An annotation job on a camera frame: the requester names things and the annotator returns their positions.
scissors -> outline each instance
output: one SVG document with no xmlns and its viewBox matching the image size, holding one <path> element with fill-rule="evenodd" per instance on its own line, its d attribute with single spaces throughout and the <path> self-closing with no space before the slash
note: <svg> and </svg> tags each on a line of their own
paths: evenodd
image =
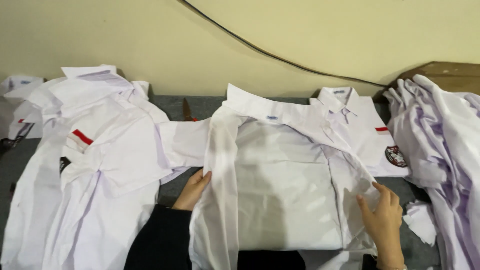
<svg viewBox="0 0 480 270">
<path fill-rule="evenodd" d="M 192 117 L 192 111 L 190 110 L 190 106 L 188 105 L 188 101 L 186 98 L 183 99 L 183 121 L 184 122 L 197 122 L 198 119 Z"/>
</svg>

school emblem patch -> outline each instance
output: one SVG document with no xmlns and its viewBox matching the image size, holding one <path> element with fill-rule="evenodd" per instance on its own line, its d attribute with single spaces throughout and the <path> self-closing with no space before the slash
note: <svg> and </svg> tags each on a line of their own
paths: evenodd
<svg viewBox="0 0 480 270">
<path fill-rule="evenodd" d="M 405 162 L 403 154 L 402 152 L 400 152 L 398 146 L 387 147 L 387 149 L 385 150 L 385 156 L 387 157 L 388 161 L 393 165 L 400 168 L 407 167 L 407 163 Z"/>
</svg>

black sleeve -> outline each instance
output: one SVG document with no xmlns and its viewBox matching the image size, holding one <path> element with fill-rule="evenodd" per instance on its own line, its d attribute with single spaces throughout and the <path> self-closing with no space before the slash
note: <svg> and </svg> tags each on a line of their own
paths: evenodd
<svg viewBox="0 0 480 270">
<path fill-rule="evenodd" d="M 378 270 L 377 257 L 370 254 L 363 255 L 363 264 L 361 270 Z"/>
<path fill-rule="evenodd" d="M 191 211 L 156 205 L 128 252 L 125 270 L 192 268 L 188 254 Z"/>
</svg>

shirt collar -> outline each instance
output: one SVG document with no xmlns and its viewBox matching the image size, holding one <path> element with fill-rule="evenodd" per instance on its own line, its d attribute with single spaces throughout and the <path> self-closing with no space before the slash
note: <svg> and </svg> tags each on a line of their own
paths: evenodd
<svg viewBox="0 0 480 270">
<path fill-rule="evenodd" d="M 335 94 L 347 94 L 347 104 L 343 104 L 340 100 L 335 97 Z M 355 115 L 359 115 L 361 112 L 360 96 L 353 87 L 338 87 L 338 88 L 328 88 L 323 87 L 318 95 L 318 100 L 328 106 L 328 109 L 332 113 L 337 113 L 343 108 L 347 108 L 350 112 Z"/>
</svg>

human hand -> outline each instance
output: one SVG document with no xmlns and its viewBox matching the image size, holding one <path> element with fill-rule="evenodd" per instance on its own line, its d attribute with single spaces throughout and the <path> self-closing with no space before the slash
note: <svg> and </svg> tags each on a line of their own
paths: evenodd
<svg viewBox="0 0 480 270">
<path fill-rule="evenodd" d="M 201 169 L 190 177 L 172 209 L 193 211 L 193 207 L 200 199 L 204 188 L 212 179 L 212 172 L 207 172 L 205 176 L 203 174 L 204 170 Z"/>
<path fill-rule="evenodd" d="M 373 186 L 380 192 L 377 209 L 371 212 L 361 195 L 357 195 L 357 202 L 367 233 L 378 249 L 377 268 L 403 269 L 405 260 L 400 246 L 403 209 L 399 204 L 400 198 L 382 184 L 373 182 Z"/>
</svg>

